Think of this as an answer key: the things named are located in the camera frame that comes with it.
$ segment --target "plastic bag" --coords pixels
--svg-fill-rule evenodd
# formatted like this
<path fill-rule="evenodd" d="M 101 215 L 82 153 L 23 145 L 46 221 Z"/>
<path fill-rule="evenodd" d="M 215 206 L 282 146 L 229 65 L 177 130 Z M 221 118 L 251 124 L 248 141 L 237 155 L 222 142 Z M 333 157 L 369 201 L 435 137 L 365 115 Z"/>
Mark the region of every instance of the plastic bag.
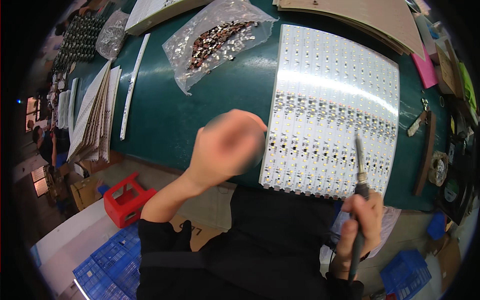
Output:
<path fill-rule="evenodd" d="M 393 228 L 395 227 L 396 221 L 402 212 L 401 209 L 393 208 L 391 206 L 384 206 L 384 215 L 382 217 L 382 231 L 380 232 L 380 244 L 373 248 L 370 251 L 370 254 L 367 258 L 374 257 L 380 249 L 385 245 L 390 233 L 392 233 Z M 343 223 L 350 219 L 350 214 L 346 212 L 339 212 L 335 222 L 330 228 L 331 232 L 336 234 L 340 234 L 342 230 Z M 327 246 L 323 245 L 320 248 L 320 263 L 321 264 L 328 264 L 330 262 L 330 256 L 332 255 L 332 250 Z"/>
<path fill-rule="evenodd" d="M 103 25 L 96 39 L 95 49 L 107 60 L 117 58 L 120 53 L 123 42 L 127 37 L 125 25 L 127 24 L 129 16 L 129 14 L 117 10 Z"/>
<path fill-rule="evenodd" d="M 235 57 L 238 53 L 267 41 L 272 34 L 275 21 L 278 20 L 247 0 L 215 0 L 207 5 L 162 45 L 175 72 L 175 81 L 179 88 L 191 96 L 187 92 L 191 86 L 209 71 L 227 61 L 228 57 Z M 229 22 L 259 22 L 259 24 L 251 28 L 253 39 L 242 40 L 242 45 L 235 48 L 227 43 L 239 40 L 238 34 L 232 35 L 216 52 L 217 55 L 210 55 L 199 68 L 189 69 L 194 41 L 206 31 Z"/>

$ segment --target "led strip board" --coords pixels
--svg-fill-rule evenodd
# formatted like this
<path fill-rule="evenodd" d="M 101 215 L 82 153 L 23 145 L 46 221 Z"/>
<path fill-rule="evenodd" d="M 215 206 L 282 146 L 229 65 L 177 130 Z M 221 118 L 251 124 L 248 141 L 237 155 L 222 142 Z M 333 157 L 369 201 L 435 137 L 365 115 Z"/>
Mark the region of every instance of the led strip board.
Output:
<path fill-rule="evenodd" d="M 259 183 L 334 199 L 357 183 L 361 137 L 371 188 L 383 194 L 395 155 L 398 65 L 327 32 L 282 25 Z"/>
<path fill-rule="evenodd" d="M 130 78 L 130 85 L 128 86 L 127 99 L 125 100 L 125 108 L 123 109 L 123 117 L 121 119 L 121 128 L 120 128 L 120 140 L 125 139 L 125 133 L 127 130 L 127 120 L 128 120 L 128 111 L 130 110 L 130 102 L 132 101 L 133 87 L 135 86 L 135 80 L 137 79 L 138 68 L 142 62 L 144 56 L 145 47 L 147 47 L 148 38 L 150 34 L 147 33 L 144 36 L 142 45 L 140 46 L 140 51 L 138 51 L 137 61 L 135 62 L 135 67 L 133 68 L 132 76 Z"/>

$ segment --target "pink folder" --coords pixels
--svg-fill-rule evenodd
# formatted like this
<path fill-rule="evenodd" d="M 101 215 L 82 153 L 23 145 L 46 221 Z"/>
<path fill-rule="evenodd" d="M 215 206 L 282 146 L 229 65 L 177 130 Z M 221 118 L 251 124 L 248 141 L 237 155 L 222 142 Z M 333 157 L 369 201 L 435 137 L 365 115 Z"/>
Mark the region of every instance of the pink folder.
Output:
<path fill-rule="evenodd" d="M 417 70 L 419 71 L 421 81 L 423 82 L 423 87 L 427 89 L 436 85 L 438 83 L 438 79 L 437 75 L 435 74 L 435 68 L 433 67 L 432 60 L 430 59 L 430 56 L 428 56 L 425 46 L 423 46 L 423 53 L 425 53 L 425 60 L 421 59 L 421 57 L 415 53 L 412 53 L 412 58 L 413 62 L 417 66 Z"/>

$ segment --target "teal table surface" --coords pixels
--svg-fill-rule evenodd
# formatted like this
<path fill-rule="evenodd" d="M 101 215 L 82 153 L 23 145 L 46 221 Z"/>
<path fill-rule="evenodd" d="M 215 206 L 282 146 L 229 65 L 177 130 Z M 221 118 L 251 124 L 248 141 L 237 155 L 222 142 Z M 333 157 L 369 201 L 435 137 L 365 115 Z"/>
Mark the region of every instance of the teal table surface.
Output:
<path fill-rule="evenodd" d="M 233 108 L 251 111 L 268 124 L 270 103 L 277 67 L 278 41 L 281 24 L 306 26 L 333 33 L 376 50 L 398 63 L 400 68 L 400 112 L 396 153 L 386 194 L 385 205 L 401 209 L 429 211 L 438 188 L 427 183 L 421 196 L 411 191 L 420 165 L 424 146 L 425 126 L 413 137 L 407 136 L 408 127 L 422 112 L 421 98 L 427 98 L 437 115 L 434 150 L 445 152 L 448 114 L 440 107 L 436 87 L 424 90 L 411 56 L 398 55 L 371 36 L 347 24 L 326 16 L 302 12 L 279 12 L 268 1 L 252 0 L 275 18 L 272 35 L 265 42 L 236 56 L 212 70 L 185 94 L 178 88 L 174 73 L 163 51 L 162 44 L 202 8 L 197 8 L 167 20 L 146 33 L 151 33 L 138 71 L 132 95 L 126 139 L 120 140 L 120 126 L 127 97 L 129 79 L 135 65 L 143 36 L 130 36 L 112 67 L 123 69 L 117 92 L 110 148 L 151 163 L 185 170 L 189 163 L 198 128 L 213 117 Z M 130 0 L 122 10 L 130 12 Z M 69 75 L 79 77 L 75 100 L 75 120 L 83 96 L 106 59 L 96 54 L 90 63 L 77 63 Z M 260 164 L 248 173 L 235 176 L 233 183 L 262 188 L 258 183 Z"/>

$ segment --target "person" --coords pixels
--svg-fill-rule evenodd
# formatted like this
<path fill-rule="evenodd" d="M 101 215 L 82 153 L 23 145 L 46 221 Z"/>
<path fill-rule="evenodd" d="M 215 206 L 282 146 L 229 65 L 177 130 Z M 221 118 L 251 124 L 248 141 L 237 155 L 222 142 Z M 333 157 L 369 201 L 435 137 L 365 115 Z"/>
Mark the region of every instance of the person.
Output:
<path fill-rule="evenodd" d="M 42 158 L 53 167 L 60 167 L 67 162 L 70 141 L 68 139 L 57 140 L 58 130 L 50 135 L 50 130 L 43 130 L 40 126 L 33 128 L 32 139 L 38 146 Z"/>
<path fill-rule="evenodd" d="M 55 26 L 55 35 L 56 36 L 62 36 L 65 33 L 65 31 L 67 31 L 68 25 L 70 25 L 70 23 L 73 21 L 73 18 L 76 15 L 83 16 L 87 12 L 93 11 L 93 9 L 91 9 L 88 6 L 88 4 L 90 4 L 91 1 L 92 0 L 87 0 L 87 2 L 85 2 L 79 9 L 73 11 L 65 21 L 58 23 Z"/>
<path fill-rule="evenodd" d="M 51 119 L 47 120 L 38 120 L 36 121 L 35 123 L 33 122 L 33 120 L 28 120 L 27 122 L 27 128 L 30 128 L 30 129 L 33 129 L 37 126 L 40 126 L 41 129 L 47 131 L 47 130 L 50 130 L 50 126 L 51 126 Z"/>
<path fill-rule="evenodd" d="M 252 123 L 263 142 L 251 131 Z M 230 202 L 231 229 L 198 252 L 190 248 L 191 222 L 179 232 L 169 223 L 187 199 L 244 170 L 265 142 L 266 130 L 258 116 L 242 110 L 198 130 L 189 167 L 142 208 L 138 299 L 361 299 L 363 284 L 346 280 L 355 219 L 341 229 L 326 278 L 320 273 L 333 200 L 238 185 Z M 374 191 L 368 201 L 353 195 L 342 210 L 362 225 L 364 259 L 380 243 L 383 200 Z"/>

